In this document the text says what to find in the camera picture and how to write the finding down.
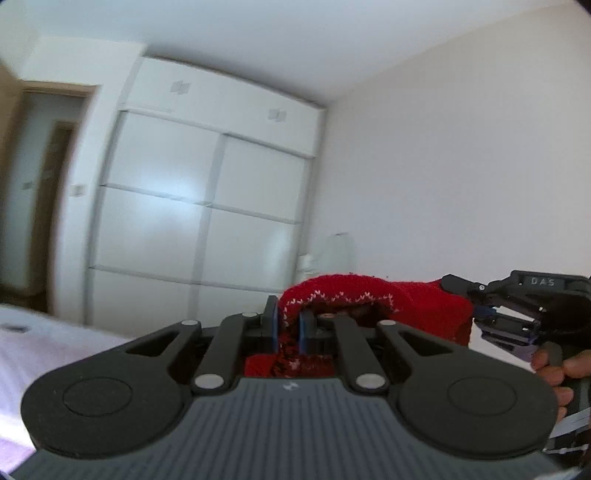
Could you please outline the person's right hand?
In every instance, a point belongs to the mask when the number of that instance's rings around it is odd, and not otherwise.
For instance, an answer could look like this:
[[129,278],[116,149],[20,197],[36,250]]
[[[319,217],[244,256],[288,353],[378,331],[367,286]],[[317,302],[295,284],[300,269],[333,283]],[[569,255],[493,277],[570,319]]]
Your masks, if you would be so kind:
[[582,351],[564,360],[561,366],[551,366],[549,352],[540,348],[532,357],[531,367],[538,377],[553,388],[559,406],[556,420],[559,423],[567,415],[567,407],[574,399],[574,390],[563,383],[566,379],[583,379],[590,376],[591,351]]

